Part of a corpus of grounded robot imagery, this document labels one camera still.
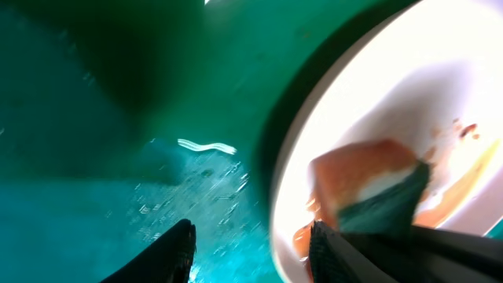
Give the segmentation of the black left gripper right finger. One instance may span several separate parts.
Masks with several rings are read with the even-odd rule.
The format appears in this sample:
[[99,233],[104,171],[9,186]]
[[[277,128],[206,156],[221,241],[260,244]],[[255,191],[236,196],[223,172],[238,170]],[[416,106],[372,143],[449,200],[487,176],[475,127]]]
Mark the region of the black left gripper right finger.
[[414,226],[403,239],[311,227],[315,282],[499,283],[502,241]]

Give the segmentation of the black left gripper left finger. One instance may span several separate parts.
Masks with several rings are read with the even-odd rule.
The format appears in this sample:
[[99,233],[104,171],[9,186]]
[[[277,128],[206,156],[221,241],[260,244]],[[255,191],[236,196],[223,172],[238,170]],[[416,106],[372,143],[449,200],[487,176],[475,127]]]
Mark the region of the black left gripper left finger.
[[101,283],[188,283],[196,226],[182,219]]

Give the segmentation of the green and yellow sponge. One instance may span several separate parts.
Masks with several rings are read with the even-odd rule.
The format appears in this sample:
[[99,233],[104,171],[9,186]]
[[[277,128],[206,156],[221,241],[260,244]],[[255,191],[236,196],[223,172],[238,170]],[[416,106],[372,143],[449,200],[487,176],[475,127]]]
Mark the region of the green and yellow sponge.
[[431,168],[392,139],[344,145],[310,162],[306,209],[343,233],[407,234]]

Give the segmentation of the white plate with sauce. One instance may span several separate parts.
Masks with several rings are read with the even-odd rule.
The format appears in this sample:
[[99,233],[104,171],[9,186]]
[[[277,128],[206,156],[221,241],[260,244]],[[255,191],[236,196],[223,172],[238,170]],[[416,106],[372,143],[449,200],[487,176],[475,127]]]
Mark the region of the white plate with sauce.
[[417,211],[452,222],[502,171],[502,0],[424,0],[362,36],[321,77],[278,155],[270,237],[286,282],[305,282],[292,238],[313,214],[303,204],[309,162],[352,142],[393,138],[435,165]]

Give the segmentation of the teal plastic tray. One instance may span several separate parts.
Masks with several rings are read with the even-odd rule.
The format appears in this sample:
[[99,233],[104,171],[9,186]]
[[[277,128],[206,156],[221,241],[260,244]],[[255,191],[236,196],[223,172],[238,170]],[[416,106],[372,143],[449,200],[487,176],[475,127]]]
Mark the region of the teal plastic tray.
[[2,281],[101,282],[182,219],[189,282],[284,281],[270,215],[288,130],[418,2],[2,2]]

